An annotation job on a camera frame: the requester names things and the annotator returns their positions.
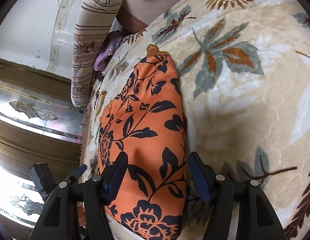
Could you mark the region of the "leaf pattern blanket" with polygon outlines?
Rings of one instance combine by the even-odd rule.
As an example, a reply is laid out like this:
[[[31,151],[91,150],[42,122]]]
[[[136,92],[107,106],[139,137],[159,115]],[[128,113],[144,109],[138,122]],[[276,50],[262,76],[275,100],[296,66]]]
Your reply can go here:
[[[177,64],[187,141],[233,179],[260,181],[288,239],[310,234],[310,16],[298,0],[181,0],[127,38],[87,100],[85,161],[97,153],[97,118],[168,19],[162,44]]]

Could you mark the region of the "pink bed sheet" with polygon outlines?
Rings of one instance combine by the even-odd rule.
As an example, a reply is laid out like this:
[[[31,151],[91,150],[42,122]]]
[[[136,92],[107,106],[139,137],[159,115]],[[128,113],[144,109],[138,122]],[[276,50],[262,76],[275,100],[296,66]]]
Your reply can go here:
[[[180,0],[123,0],[116,20],[128,32],[145,29]]]

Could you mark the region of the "orange floral blouse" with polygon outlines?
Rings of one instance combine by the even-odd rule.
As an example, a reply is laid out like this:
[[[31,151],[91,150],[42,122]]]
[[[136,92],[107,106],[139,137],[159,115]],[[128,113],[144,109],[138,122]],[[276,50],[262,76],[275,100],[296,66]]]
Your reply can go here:
[[[186,118],[175,63],[150,44],[99,119],[98,170],[128,168],[106,212],[144,239],[177,239],[186,200]]]

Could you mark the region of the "stained glass wooden door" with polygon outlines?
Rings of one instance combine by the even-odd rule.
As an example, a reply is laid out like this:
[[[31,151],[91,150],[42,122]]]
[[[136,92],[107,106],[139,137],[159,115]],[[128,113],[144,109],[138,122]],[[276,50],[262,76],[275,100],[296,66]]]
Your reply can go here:
[[[0,217],[26,239],[41,200],[29,171],[47,163],[56,182],[79,166],[85,109],[70,100],[70,80],[0,59]]]

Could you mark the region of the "striped bolster pillow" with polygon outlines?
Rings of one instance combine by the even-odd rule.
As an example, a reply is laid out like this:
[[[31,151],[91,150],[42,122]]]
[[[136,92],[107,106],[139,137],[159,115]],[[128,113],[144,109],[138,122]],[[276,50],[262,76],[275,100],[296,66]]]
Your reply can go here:
[[[71,101],[84,107],[91,96],[94,63],[123,0],[85,0],[75,24]]]

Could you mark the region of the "purple cloth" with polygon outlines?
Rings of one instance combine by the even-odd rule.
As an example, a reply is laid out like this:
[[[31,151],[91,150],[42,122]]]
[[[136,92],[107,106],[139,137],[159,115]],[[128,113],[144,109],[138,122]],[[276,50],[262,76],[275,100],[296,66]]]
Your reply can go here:
[[[123,36],[120,31],[112,31],[107,35],[94,62],[94,70],[96,72],[102,72],[107,67],[108,62],[119,48],[122,40]]]

